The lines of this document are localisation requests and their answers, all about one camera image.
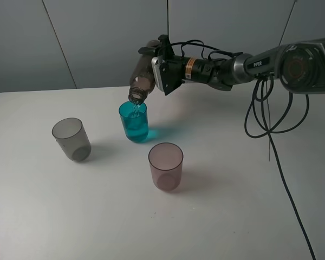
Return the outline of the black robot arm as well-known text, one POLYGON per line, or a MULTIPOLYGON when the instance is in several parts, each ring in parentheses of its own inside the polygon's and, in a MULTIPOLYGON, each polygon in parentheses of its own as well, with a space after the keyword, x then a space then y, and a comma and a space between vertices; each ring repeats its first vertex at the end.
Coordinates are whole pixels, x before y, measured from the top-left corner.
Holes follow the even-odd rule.
POLYGON ((234 85, 260 77, 279 79, 294 94, 325 94, 325 38, 285 44, 261 54, 231 53, 209 47, 212 54, 228 59, 177 56, 167 35, 159 36, 154 47, 142 47, 141 55, 151 57, 156 86, 170 94, 184 81, 230 91, 234 85))

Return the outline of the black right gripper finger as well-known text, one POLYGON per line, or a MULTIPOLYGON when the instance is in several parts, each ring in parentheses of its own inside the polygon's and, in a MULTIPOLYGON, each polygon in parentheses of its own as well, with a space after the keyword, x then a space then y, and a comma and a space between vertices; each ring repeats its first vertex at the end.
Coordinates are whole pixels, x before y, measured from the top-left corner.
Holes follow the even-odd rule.
POLYGON ((160 47, 141 47, 138 53, 146 56, 157 56, 160 47))

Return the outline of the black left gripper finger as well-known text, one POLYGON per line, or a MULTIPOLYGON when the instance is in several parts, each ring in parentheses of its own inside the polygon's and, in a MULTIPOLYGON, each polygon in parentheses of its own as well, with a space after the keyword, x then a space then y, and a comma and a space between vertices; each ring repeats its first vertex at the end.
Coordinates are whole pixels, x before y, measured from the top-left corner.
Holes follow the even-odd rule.
POLYGON ((158 37, 158 40, 161 43, 158 56, 161 56, 163 59, 171 59, 174 56, 174 50, 171 46, 169 36, 162 34, 158 37))

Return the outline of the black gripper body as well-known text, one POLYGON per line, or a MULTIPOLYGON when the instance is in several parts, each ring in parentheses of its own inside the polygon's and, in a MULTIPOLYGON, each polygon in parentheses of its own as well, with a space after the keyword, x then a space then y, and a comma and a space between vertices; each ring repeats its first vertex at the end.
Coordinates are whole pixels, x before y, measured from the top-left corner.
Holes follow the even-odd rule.
POLYGON ((216 85, 219 83, 217 78, 217 66, 209 60, 199 58, 175 56, 177 61, 177 83, 185 81, 216 85))

